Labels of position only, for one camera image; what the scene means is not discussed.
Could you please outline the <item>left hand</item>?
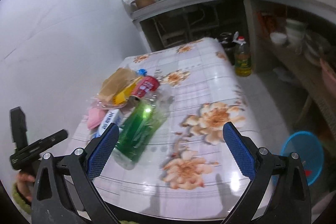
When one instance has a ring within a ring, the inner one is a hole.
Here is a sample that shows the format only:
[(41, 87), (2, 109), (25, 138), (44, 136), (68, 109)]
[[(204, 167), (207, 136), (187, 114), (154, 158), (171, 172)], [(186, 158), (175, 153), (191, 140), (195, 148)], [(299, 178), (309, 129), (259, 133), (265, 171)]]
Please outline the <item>left hand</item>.
[(17, 190), (28, 202), (32, 201), (32, 193), (29, 184), (34, 182), (35, 177), (27, 172), (21, 170), (17, 174)]

